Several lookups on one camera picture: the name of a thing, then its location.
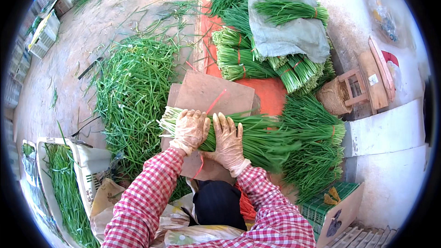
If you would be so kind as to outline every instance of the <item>concrete floor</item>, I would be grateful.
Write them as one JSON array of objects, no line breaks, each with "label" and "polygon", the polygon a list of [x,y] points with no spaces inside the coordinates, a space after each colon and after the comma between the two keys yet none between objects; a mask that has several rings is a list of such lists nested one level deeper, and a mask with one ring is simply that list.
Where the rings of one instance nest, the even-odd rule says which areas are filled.
[{"label": "concrete floor", "polygon": [[[156,13],[169,8],[162,5],[165,1],[183,0],[90,0],[82,13],[74,14],[74,9],[71,9],[59,18],[58,41],[43,60],[32,58],[19,104],[14,111],[14,140],[18,151],[23,139],[35,142],[38,137],[61,137],[57,120],[64,135],[72,135],[78,130],[78,121],[91,116],[95,97],[92,89],[84,94],[89,79],[84,77],[79,81],[75,77],[77,70],[81,74],[101,56],[112,40],[119,41],[135,34],[136,22],[143,30],[159,18]],[[144,12],[132,14],[150,3],[142,19]],[[186,19],[190,24],[195,22],[195,16]],[[194,27],[187,26],[183,33],[193,34]],[[193,39],[192,36],[185,38],[188,41]],[[181,59],[176,63],[185,63],[189,53],[189,50],[181,51]],[[49,109],[53,88],[57,88],[57,108]],[[79,139],[94,147],[105,148],[105,136],[99,133],[102,129],[101,121],[97,119],[82,130]]]}]

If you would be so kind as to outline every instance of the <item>red string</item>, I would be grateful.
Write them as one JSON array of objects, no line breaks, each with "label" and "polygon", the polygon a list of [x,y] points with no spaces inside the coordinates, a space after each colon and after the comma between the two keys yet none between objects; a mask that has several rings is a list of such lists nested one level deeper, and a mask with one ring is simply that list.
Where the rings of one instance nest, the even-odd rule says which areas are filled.
[{"label": "red string", "polygon": [[193,71],[196,71],[196,69],[191,65],[188,61],[185,61],[186,64],[188,64],[191,68],[193,68]]},{"label": "red string", "polygon": [[227,89],[224,89],[219,96],[213,101],[213,103],[210,105],[210,107],[207,110],[207,114],[210,112],[210,110],[213,108],[213,106],[216,104],[216,102],[219,101],[219,99],[225,94],[225,92],[227,92]]},{"label": "red string", "polygon": [[303,58],[301,59],[301,60],[299,60],[299,62],[298,63],[296,63],[295,65],[294,65],[294,67],[292,68],[292,69],[294,69],[296,66],[297,66],[297,64],[299,64],[299,63],[301,63],[301,62],[303,62],[303,59],[305,58],[305,55],[303,55]]},{"label": "red string", "polygon": [[240,213],[243,215],[244,219],[248,220],[254,220],[256,218],[256,211],[254,210],[253,205],[251,204],[250,199],[246,195],[245,192],[243,192],[242,188],[237,184],[237,182],[234,184],[234,186],[240,190],[241,196],[239,200],[239,206],[240,206]]},{"label": "red string", "polygon": [[285,74],[285,73],[288,72],[289,70],[291,70],[291,68],[286,69],[282,74],[280,74],[280,76],[282,76],[283,74]]},{"label": "red string", "polygon": [[202,167],[204,166],[204,157],[202,157],[202,153],[199,153],[200,155],[201,155],[201,161],[202,161],[202,164],[201,164],[201,167],[198,169],[198,171],[196,172],[196,174],[195,174],[195,176],[193,176],[193,178],[191,179],[191,180],[193,180],[193,179],[195,179],[196,178],[196,176],[198,176],[198,174],[201,172],[201,170],[202,170]]}]

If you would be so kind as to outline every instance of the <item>red cloth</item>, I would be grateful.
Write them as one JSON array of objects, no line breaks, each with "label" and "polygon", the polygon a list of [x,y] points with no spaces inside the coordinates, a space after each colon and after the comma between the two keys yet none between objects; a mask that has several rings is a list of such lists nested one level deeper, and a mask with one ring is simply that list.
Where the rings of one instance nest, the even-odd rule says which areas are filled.
[{"label": "red cloth", "polygon": [[[102,248],[150,245],[159,227],[159,216],[176,186],[183,161],[175,149],[169,148],[144,163],[142,173],[113,209]],[[298,207],[292,205],[277,186],[267,181],[265,170],[248,166],[237,182],[257,210],[251,230],[232,240],[179,247],[315,247],[311,225],[302,217]]]}]

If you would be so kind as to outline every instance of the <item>person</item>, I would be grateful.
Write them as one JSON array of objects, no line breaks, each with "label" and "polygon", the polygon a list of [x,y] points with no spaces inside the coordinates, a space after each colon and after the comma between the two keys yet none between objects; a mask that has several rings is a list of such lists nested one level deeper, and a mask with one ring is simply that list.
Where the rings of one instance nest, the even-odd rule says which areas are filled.
[{"label": "person", "polygon": [[[213,160],[230,171],[256,210],[255,224],[246,231],[237,213],[237,194],[217,181],[199,181],[194,195],[198,226],[224,225],[225,230],[240,233],[228,239],[196,242],[172,247],[315,247],[314,233],[297,206],[291,204],[266,179],[266,171],[252,167],[243,157],[243,126],[237,128],[231,118],[213,114],[216,153]],[[103,248],[150,247],[160,223],[160,216],[176,186],[184,157],[195,151],[207,138],[210,119],[199,110],[184,110],[176,120],[175,138],[170,147],[144,163],[144,169],[113,209],[113,218],[105,229]]]}]

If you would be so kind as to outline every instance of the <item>gloved hand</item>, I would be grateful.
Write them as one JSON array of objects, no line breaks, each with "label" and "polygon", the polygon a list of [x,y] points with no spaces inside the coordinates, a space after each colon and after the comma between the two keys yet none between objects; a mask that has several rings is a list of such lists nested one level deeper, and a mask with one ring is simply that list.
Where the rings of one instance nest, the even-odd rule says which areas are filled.
[{"label": "gloved hand", "polygon": [[236,126],[233,119],[219,112],[213,114],[214,132],[216,133],[216,153],[209,154],[214,161],[230,171],[231,177],[238,177],[251,161],[243,157],[242,133],[243,127]]},{"label": "gloved hand", "polygon": [[183,149],[190,155],[207,139],[209,129],[207,113],[184,109],[176,119],[175,138],[170,141],[170,146]]}]

